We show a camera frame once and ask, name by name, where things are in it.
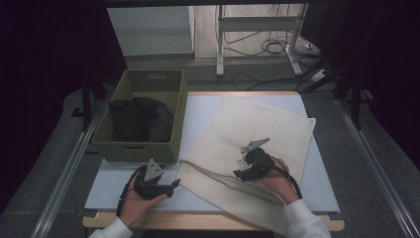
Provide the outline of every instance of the white sleeve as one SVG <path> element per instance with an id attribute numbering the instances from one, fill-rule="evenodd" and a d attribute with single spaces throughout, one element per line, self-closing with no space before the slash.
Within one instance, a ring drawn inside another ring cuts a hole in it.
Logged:
<path id="1" fill-rule="evenodd" d="M 133 232 L 116 217 L 115 220 L 103 230 L 95 230 L 89 238 L 130 238 Z"/>
<path id="2" fill-rule="evenodd" d="M 284 206 L 284 213 L 289 223 L 288 237 L 331 237 L 324 220 L 314 215 L 304 200 L 300 199 Z"/>

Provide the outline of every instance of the black cloth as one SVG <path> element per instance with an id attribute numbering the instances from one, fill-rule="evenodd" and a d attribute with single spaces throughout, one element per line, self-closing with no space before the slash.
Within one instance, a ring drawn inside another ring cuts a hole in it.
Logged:
<path id="1" fill-rule="evenodd" d="M 173 115 L 162 102 L 148 97 L 109 103 L 118 142 L 169 142 Z"/>

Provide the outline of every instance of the beige cloth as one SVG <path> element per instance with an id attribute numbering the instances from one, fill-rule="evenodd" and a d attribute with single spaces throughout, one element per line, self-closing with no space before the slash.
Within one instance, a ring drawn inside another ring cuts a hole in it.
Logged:
<path id="1" fill-rule="evenodd" d="M 314 127 L 315 119 L 242 97 L 224 96 L 185 160 L 210 172 L 233 176 L 233 171 L 246 169 L 238 163 L 243 158 L 241 147 L 253 140 L 270 138 L 262 148 L 271 156 L 284 159 L 291 175 L 300 183 Z M 266 194 L 250 188 L 249 184 L 255 186 L 252 182 L 225 179 L 225 183 L 221 183 L 186 163 L 181 164 L 178 177 L 182 186 L 215 206 L 248 222 L 285 234 L 287 221 L 281 203 L 273 204 L 257 197 Z"/>

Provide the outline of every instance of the human hand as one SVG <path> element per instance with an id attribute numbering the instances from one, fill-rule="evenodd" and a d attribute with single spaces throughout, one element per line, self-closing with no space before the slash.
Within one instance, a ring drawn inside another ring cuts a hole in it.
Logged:
<path id="1" fill-rule="evenodd" d="M 274 160 L 274 165 L 288 172 L 288 166 L 282 159 Z M 264 184 L 268 189 L 279 194 L 287 205 L 300 199 L 291 182 L 275 170 L 271 170 L 266 177 L 254 181 Z"/>
<path id="2" fill-rule="evenodd" d="M 162 194 L 151 200 L 144 200 L 133 190 L 135 180 L 136 177 L 133 177 L 130 181 L 120 214 L 121 221 L 129 228 L 142 219 L 151 207 L 167 197 L 166 194 Z"/>

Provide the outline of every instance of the white metal stand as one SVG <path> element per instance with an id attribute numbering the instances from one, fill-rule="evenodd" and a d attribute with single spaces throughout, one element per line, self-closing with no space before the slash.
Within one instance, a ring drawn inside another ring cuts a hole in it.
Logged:
<path id="1" fill-rule="evenodd" d="M 304 4 L 297 16 L 278 16 L 278 17 L 223 17 L 223 5 L 219 5 L 218 18 L 218 47 L 217 47 L 217 75 L 224 74 L 223 59 L 223 33 L 224 32 L 269 32 L 269 31 L 292 31 L 290 44 L 285 51 L 290 60 L 293 71 L 296 75 L 302 74 L 299 61 L 295 58 L 294 48 L 297 36 L 302 25 L 307 4 Z"/>

